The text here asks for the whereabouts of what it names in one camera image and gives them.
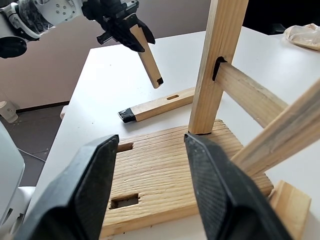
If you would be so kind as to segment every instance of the cable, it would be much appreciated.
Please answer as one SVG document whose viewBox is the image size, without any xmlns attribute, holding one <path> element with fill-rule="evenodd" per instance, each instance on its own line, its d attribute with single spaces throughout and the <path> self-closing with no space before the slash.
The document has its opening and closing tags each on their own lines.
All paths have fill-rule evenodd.
<svg viewBox="0 0 320 240">
<path fill-rule="evenodd" d="M 33 157 L 33 158 L 35 158 L 35 159 L 38 159 L 38 160 L 40 160 L 40 161 L 42 161 L 42 162 L 46 162 L 45 160 L 43 160 L 43 159 L 41 159 L 40 157 L 37 157 L 37 156 L 35 156 L 35 155 L 32 155 L 32 154 L 30 154 L 30 153 L 28 153 L 28 152 L 26 152 L 26 151 L 23 151 L 23 150 L 21 150 L 20 148 L 18 148 L 17 147 L 17 149 L 20 151 L 20 152 L 23 152 L 24 154 L 27 154 L 27 155 L 29 155 L 29 156 L 31 156 L 31 157 Z"/>
</svg>

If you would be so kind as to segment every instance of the wooden block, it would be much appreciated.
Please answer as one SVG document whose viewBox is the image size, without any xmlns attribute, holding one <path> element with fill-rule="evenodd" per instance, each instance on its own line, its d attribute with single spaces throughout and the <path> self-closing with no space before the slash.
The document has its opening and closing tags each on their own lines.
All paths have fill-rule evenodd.
<svg viewBox="0 0 320 240">
<path fill-rule="evenodd" d="M 320 79 L 232 160 L 249 176 L 263 173 L 320 139 Z"/>
<path fill-rule="evenodd" d="M 304 233 L 311 198 L 285 181 L 280 181 L 270 198 L 270 204 L 292 238 L 300 240 Z"/>
<path fill-rule="evenodd" d="M 248 0 L 211 0 L 203 52 L 196 82 L 189 132 L 211 132 L 223 94 L 213 81 L 218 57 L 232 63 Z"/>
<path fill-rule="evenodd" d="M 120 111 L 118 114 L 124 123 L 139 122 L 159 114 L 163 114 L 184 105 L 191 104 L 195 88 L 188 88 L 169 96 L 161 97 Z"/>
<path fill-rule="evenodd" d="M 268 89 L 227 62 L 220 64 L 216 83 L 263 128 L 288 106 Z"/>
<path fill-rule="evenodd" d="M 120 141 L 101 237 L 198 213 L 184 143 L 187 131 L 180 126 Z M 206 137 L 229 158 L 243 147 L 221 120 Z M 273 189 L 268 177 L 261 173 L 252 179 L 268 196 Z M 133 204 L 119 207 L 123 202 Z"/>
<path fill-rule="evenodd" d="M 138 52 L 138 54 L 146 70 L 146 73 L 150 78 L 152 86 L 155 89 L 157 89 L 161 84 L 164 83 L 164 81 L 161 77 L 161 74 L 159 72 L 158 66 L 151 52 L 145 34 L 142 28 L 138 27 L 138 25 L 134 25 L 132 28 L 130 28 L 130 32 L 136 37 L 136 39 L 139 41 L 139 43 L 145 50 L 144 52 Z"/>
</svg>

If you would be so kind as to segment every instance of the floor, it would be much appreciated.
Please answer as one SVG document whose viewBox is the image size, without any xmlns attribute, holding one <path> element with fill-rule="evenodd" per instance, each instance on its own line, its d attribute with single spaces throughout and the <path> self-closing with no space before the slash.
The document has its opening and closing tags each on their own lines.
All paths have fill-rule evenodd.
<svg viewBox="0 0 320 240">
<path fill-rule="evenodd" d="M 46 160 L 61 124 L 63 106 L 19 113 L 14 123 L 2 117 L 0 121 L 9 132 L 17 148 Z M 36 186 L 45 162 L 21 152 L 25 169 L 20 186 Z"/>
</svg>

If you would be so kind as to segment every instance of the white wall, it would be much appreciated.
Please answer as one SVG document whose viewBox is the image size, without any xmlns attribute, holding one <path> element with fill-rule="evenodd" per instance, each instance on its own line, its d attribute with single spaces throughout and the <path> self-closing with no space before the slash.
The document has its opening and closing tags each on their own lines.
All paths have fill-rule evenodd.
<svg viewBox="0 0 320 240">
<path fill-rule="evenodd" d="M 140 0 L 137 14 L 162 38 L 205 30 L 209 6 L 210 0 Z M 70 100 L 89 50 L 100 47 L 101 33 L 97 22 L 77 17 L 30 42 L 24 55 L 0 58 L 0 101 L 23 109 Z"/>
</svg>

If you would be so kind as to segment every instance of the white robot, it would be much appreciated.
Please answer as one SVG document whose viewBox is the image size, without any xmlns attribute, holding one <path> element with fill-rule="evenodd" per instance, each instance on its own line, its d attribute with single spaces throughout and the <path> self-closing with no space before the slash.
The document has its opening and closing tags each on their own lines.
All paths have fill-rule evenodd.
<svg viewBox="0 0 320 240">
<path fill-rule="evenodd" d="M 110 39 L 136 52 L 144 48 L 130 32 L 138 25 L 149 43 L 155 39 L 136 16 L 139 2 L 132 0 L 19 0 L 0 8 L 0 57 L 24 54 L 27 43 L 38 41 L 51 28 L 84 15 L 98 22 L 104 34 L 100 44 Z M 0 239 L 14 235 L 27 211 L 34 187 L 19 187 L 25 164 L 17 147 L 0 122 Z"/>
</svg>

